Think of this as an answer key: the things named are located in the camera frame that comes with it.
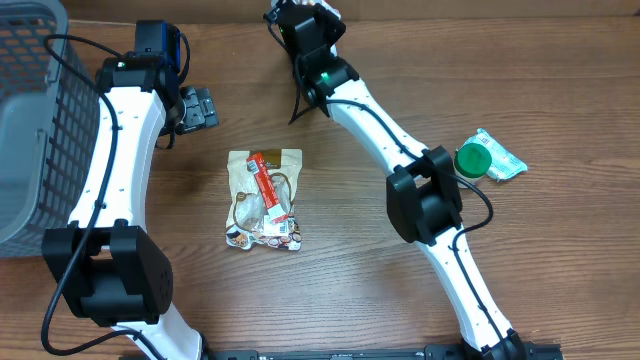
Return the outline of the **red stick packet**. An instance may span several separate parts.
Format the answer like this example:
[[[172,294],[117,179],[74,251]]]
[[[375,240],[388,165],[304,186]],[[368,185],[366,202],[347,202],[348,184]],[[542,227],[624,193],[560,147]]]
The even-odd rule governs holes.
[[[247,165],[261,192],[270,222],[272,224],[284,222],[288,218],[288,214],[279,201],[263,155],[260,152],[250,155],[247,158]]]

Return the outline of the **beige snack bag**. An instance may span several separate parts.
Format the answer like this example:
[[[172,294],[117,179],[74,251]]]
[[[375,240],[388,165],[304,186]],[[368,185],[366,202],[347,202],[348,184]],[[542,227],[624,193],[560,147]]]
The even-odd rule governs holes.
[[[247,158],[260,152],[266,162],[279,201],[288,214],[281,223],[272,224],[261,192],[249,171]],[[226,242],[231,247],[249,250],[255,245],[298,251],[302,236],[295,219],[295,196],[302,169],[300,149],[231,151],[227,170],[232,204],[226,221]]]

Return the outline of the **green lid jar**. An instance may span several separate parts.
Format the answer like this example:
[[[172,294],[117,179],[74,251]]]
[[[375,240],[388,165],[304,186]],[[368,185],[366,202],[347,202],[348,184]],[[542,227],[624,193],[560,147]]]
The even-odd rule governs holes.
[[[454,167],[457,172],[469,179],[483,177],[491,165],[491,153],[483,145],[477,143],[463,145],[456,152],[454,158]]]

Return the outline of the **teal snack packet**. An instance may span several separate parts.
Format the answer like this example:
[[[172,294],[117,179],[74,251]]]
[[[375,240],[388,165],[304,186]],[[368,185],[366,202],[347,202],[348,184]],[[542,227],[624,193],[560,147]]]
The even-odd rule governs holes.
[[[466,144],[469,143],[481,145],[489,151],[492,164],[487,175],[497,182],[511,180],[528,171],[528,165],[525,162],[508,151],[483,128],[477,129],[477,133],[466,141]]]

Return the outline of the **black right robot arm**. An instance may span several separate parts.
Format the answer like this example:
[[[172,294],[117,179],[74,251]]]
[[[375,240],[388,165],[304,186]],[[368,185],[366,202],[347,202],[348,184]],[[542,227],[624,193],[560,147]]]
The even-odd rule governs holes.
[[[386,211],[398,235],[416,244],[453,306],[467,359],[524,359],[527,350],[501,313],[469,249],[460,189],[478,189],[456,174],[443,147],[428,148],[375,101],[359,73],[334,49],[346,26],[324,1],[274,1],[268,30],[293,66],[297,92],[310,109],[347,129],[386,176]]]

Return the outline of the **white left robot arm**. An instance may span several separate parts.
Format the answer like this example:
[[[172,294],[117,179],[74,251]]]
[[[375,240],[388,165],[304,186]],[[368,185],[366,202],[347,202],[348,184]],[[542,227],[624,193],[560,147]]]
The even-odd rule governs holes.
[[[42,254],[79,318],[129,338],[145,359],[207,359],[206,338],[173,303],[169,259],[146,229],[145,204],[160,137],[214,127],[210,92],[186,84],[188,39],[163,20],[141,20],[131,51],[109,50],[90,88],[99,126],[88,175],[64,227],[49,229]]]

